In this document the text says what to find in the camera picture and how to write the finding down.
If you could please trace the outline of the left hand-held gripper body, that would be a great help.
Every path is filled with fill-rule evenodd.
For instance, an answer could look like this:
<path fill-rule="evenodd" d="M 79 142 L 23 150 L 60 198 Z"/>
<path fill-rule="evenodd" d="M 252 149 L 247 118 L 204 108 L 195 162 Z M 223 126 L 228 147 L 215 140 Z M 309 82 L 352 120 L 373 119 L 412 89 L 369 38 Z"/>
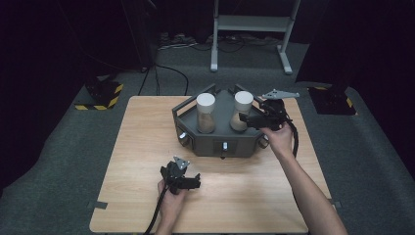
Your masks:
<path fill-rule="evenodd" d="M 169 188 L 169 191 L 172 194 L 177 195 L 182 189 L 192 188 L 192 179 L 185 177 L 187 166 L 189 164 L 188 161 L 174 156 L 173 160 L 170 161 L 167 166 L 161 167 L 161 176 L 164 184 Z"/>

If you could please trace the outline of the grey metal stand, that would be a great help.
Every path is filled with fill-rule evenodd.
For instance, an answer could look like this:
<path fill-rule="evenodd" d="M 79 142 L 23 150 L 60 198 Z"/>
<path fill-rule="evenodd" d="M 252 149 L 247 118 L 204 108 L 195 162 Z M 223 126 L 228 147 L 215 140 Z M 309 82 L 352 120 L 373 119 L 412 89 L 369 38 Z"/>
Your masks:
<path fill-rule="evenodd" d="M 263 16 L 231 16 L 219 14 L 219 0 L 213 0 L 213 35 L 210 57 L 210 70 L 218 70 L 218 32 L 221 30 L 232 31 L 260 31 L 283 32 L 284 38 L 278 44 L 276 51 L 279 55 L 285 74 L 292 74 L 293 70 L 286 54 L 286 49 L 296 22 L 301 0 L 294 0 L 291 14 L 287 17 L 263 17 Z"/>

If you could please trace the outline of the person's right hand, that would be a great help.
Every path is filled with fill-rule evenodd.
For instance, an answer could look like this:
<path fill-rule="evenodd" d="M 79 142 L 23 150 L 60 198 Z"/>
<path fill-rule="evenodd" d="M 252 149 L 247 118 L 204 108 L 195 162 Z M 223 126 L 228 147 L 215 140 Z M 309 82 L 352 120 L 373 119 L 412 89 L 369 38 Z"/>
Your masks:
<path fill-rule="evenodd" d="M 268 127 L 264 127 L 260 131 L 268 137 L 271 149 L 278 160 L 284 160 L 294 155 L 292 147 L 294 134 L 286 122 L 277 131 Z"/>

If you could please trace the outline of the person's left hand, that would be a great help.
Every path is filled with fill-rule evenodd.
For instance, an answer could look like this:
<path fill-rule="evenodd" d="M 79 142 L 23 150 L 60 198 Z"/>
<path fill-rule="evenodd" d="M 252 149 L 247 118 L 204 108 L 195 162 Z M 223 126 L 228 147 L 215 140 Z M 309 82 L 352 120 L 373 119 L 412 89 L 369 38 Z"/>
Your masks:
<path fill-rule="evenodd" d="M 187 196 L 186 190 L 181 190 L 177 195 L 167 190 L 161 200 L 161 222 L 160 227 L 172 228 L 179 217 Z"/>

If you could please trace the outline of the black base with yellow stripes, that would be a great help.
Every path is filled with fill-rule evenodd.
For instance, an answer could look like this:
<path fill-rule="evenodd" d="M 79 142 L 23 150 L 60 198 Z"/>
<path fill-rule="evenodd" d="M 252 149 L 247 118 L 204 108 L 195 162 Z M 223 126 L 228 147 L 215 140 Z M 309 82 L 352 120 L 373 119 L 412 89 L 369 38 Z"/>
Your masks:
<path fill-rule="evenodd" d="M 354 116 L 356 109 L 344 86 L 308 87 L 309 96 L 319 115 Z"/>
<path fill-rule="evenodd" d="M 104 111 L 112 109 L 117 103 L 123 85 L 116 81 L 98 81 L 95 84 L 87 84 L 86 91 L 92 98 L 92 103 L 75 103 L 74 107 L 79 111 Z"/>

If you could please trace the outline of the white-lidded spice jar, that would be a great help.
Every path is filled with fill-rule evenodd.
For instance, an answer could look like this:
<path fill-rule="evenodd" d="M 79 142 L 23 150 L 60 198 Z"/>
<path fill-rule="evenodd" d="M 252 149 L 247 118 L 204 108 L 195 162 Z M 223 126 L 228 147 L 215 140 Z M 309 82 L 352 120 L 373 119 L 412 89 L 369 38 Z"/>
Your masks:
<path fill-rule="evenodd" d="M 234 96 L 234 112 L 230 119 L 230 126 L 235 131 L 245 131 L 247 124 L 240 120 L 239 114 L 248 115 L 250 113 L 254 96 L 248 91 L 239 91 Z"/>
<path fill-rule="evenodd" d="M 197 97 L 197 128 L 201 133 L 212 133 L 215 123 L 212 116 L 215 97 L 210 93 L 202 93 Z"/>

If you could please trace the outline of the black corner rack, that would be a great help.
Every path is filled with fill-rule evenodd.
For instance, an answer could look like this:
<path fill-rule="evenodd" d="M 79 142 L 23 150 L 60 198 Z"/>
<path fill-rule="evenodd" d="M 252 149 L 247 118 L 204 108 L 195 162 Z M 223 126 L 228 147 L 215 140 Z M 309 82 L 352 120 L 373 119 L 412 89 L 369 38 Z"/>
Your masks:
<path fill-rule="evenodd" d="M 197 129 L 197 96 L 188 98 L 172 109 L 172 116 L 179 143 L 199 157 L 249 158 L 257 148 L 265 149 L 267 137 L 253 127 L 236 131 L 230 125 L 234 116 L 234 95 L 245 90 L 236 84 L 233 89 L 220 90 L 214 84 L 201 93 L 215 97 L 212 112 L 215 128 L 211 133 L 201 133 Z"/>

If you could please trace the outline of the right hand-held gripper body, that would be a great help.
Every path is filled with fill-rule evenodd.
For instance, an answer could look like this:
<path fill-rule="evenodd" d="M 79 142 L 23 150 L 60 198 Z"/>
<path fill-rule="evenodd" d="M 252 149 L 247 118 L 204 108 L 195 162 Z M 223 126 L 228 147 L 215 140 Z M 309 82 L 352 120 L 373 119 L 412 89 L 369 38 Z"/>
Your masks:
<path fill-rule="evenodd" d="M 262 97 L 264 98 L 264 101 L 259 104 L 259 107 L 263 109 L 263 116 L 259 121 L 259 127 L 267 127 L 274 131 L 280 130 L 284 123 L 289 127 L 293 127 L 293 121 L 286 111 L 284 99 L 298 98 L 299 95 L 299 93 L 276 89 L 263 94 Z"/>

